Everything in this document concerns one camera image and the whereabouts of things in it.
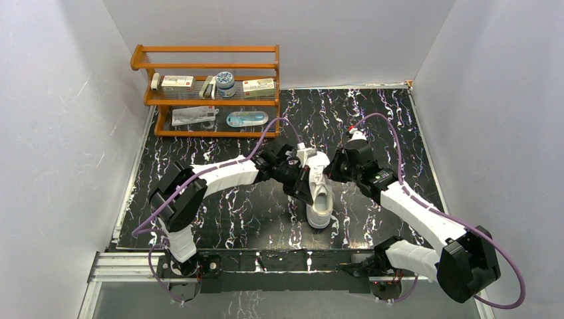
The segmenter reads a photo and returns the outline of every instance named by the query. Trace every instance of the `orange wooden frame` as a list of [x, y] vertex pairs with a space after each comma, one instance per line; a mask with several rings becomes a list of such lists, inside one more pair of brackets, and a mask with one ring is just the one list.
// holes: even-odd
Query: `orange wooden frame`
[[[274, 63], [153, 63], [148, 62], [147, 53], [274, 53]], [[279, 68], [279, 46], [272, 47], [144, 47], [138, 45], [131, 56], [130, 61], [132, 70], [145, 69], [148, 77], [147, 90], [143, 97], [143, 102], [147, 106], [155, 105], [158, 110], [158, 119], [155, 125], [155, 135], [157, 136], [187, 136], [187, 137], [213, 137], [213, 138], [258, 138], [261, 132], [183, 132], [167, 131], [164, 129], [166, 116], [171, 106], [269, 106], [276, 108], [277, 117], [280, 116], [280, 68]], [[155, 74], [156, 68], [197, 68], [197, 69], [271, 69], [276, 72], [272, 76], [276, 82], [276, 92], [274, 100], [166, 100], [157, 96], [160, 92], [151, 91], [151, 79]], [[196, 80], [203, 81], [206, 76], [195, 76]], [[236, 81], [254, 80], [264, 78], [264, 76], [236, 76]], [[277, 122], [274, 132], [267, 132], [267, 138], [274, 138], [280, 134], [280, 125]]]

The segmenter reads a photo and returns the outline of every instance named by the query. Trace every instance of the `black marble table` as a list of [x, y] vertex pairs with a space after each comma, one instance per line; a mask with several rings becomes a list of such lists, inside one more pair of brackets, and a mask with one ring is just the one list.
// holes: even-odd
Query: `black marble table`
[[[331, 159], [345, 141], [347, 128], [364, 115], [381, 112], [400, 135], [404, 176], [423, 198], [442, 208], [426, 150], [407, 89], [282, 90], [282, 116], [302, 134], [306, 146], [316, 146]], [[380, 166], [395, 170], [397, 155], [386, 124], [371, 118], [362, 126]], [[256, 139], [157, 138], [149, 131], [130, 194], [118, 249], [148, 249], [157, 235], [134, 238], [131, 231], [152, 212], [151, 189], [174, 161], [204, 164], [225, 161], [252, 150]], [[290, 129], [282, 134], [290, 135]], [[194, 221], [199, 249], [367, 249], [392, 235], [424, 243], [409, 225], [360, 194], [353, 185], [333, 182], [333, 215], [326, 229], [309, 226], [305, 204], [289, 198], [276, 181], [235, 187], [210, 195]]]

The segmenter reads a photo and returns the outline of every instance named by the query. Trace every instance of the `gray floor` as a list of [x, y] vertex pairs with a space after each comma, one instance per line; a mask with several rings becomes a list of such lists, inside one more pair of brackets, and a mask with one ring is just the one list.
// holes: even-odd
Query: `gray floor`
[[473, 300], [458, 304], [434, 283], [419, 282], [412, 296], [388, 306], [370, 295], [343, 291], [199, 294], [183, 308], [155, 282], [105, 282], [94, 318], [479, 318]]

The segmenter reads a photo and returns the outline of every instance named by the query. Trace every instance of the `jar lid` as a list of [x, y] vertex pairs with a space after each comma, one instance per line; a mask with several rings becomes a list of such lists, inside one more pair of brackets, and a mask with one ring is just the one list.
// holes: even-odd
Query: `jar lid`
[[215, 85], [217, 88], [229, 88], [235, 83], [235, 78], [231, 72], [220, 72], [215, 76]]

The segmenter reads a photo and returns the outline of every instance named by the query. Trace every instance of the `round container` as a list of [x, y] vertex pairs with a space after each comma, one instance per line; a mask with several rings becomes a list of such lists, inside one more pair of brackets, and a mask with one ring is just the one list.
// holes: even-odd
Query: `round container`
[[235, 77], [230, 72], [220, 72], [215, 76], [215, 86], [222, 98], [229, 98], [235, 94]]

